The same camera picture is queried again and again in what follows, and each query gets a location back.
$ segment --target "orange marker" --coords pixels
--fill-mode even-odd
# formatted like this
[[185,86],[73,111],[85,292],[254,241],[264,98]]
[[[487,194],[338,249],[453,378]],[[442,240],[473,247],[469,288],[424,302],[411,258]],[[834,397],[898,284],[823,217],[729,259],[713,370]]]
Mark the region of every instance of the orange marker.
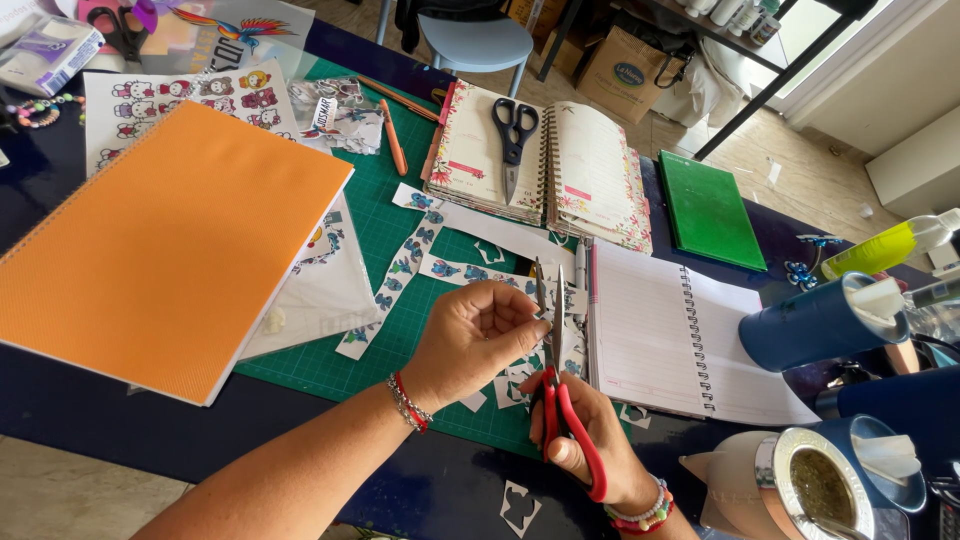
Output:
[[403,156],[403,149],[400,148],[400,142],[396,140],[396,131],[394,130],[394,120],[390,117],[390,108],[387,107],[387,100],[380,100],[380,108],[383,109],[383,126],[387,130],[387,138],[390,139],[390,152],[394,155],[394,164],[396,172],[400,176],[407,174],[407,158]]

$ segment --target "orange notebook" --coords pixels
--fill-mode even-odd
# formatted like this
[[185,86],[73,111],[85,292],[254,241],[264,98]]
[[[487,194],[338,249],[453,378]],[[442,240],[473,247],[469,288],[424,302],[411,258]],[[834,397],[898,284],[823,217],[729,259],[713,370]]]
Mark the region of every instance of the orange notebook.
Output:
[[210,405],[352,172],[184,101],[0,258],[0,342]]

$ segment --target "dark blue table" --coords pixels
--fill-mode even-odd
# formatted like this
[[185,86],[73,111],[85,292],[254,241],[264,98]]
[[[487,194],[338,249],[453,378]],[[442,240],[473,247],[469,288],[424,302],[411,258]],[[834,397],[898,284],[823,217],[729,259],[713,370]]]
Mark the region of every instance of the dark blue table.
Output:
[[[431,89],[446,87],[452,80],[319,20],[306,50],[425,99]],[[79,78],[68,90],[82,93]],[[22,96],[0,88],[0,97],[15,101]],[[50,128],[0,139],[0,149],[12,159],[11,166],[0,169],[0,252],[83,181],[83,141],[83,128],[70,109]],[[765,305],[799,291],[785,280],[782,264],[812,256],[812,247],[797,241],[796,234],[823,231],[746,201],[768,273],[678,252],[672,248],[656,165],[644,159],[642,167],[654,257],[756,289]],[[891,274],[912,285],[932,281],[904,266]],[[836,377],[834,364],[826,361],[794,370],[787,380],[798,395],[812,400]],[[236,374],[210,408],[151,392],[128,396],[127,385],[120,381],[0,346],[0,433],[193,483],[334,405]],[[677,457],[710,451],[724,438],[750,429],[658,414],[648,430],[633,430],[633,443],[646,466],[667,479],[681,508],[697,523],[706,488],[678,464]],[[510,538],[513,533],[499,517],[505,479],[528,487],[543,504],[526,538],[615,537],[600,507],[553,466],[434,431],[409,437],[350,499],[338,519],[412,538]],[[894,528],[901,527],[897,514],[883,517]],[[716,531],[700,532],[703,538],[726,537]]]

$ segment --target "light blue chair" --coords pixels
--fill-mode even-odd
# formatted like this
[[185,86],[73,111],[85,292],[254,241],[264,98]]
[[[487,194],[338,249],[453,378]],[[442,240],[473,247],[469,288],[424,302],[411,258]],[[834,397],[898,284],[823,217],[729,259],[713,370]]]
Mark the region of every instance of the light blue chair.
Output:
[[[376,42],[383,44],[383,35],[390,16],[391,0],[381,0],[380,21]],[[442,20],[418,15],[420,31],[430,47],[430,65],[474,73],[500,71],[516,66],[510,82],[510,97],[516,96],[523,77],[523,67],[534,49],[533,38],[516,21],[502,18],[482,22]]]

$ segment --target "planner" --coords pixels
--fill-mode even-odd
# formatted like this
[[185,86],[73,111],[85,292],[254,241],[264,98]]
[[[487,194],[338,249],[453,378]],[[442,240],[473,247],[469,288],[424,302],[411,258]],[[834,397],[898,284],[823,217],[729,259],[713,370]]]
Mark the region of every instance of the planner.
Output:
[[210,405],[352,170],[184,101],[0,258],[0,342]]
[[627,146],[623,128],[590,106],[531,106],[540,122],[524,145],[514,198],[505,203],[503,143],[492,120],[500,97],[455,84],[424,191],[534,226],[543,223],[545,211],[547,228],[558,233],[599,236],[651,253],[639,153]]
[[588,257],[590,384],[612,399],[694,417],[819,421],[740,344],[756,291],[594,239]]
[[665,150],[660,172],[678,248],[767,271],[732,173]]

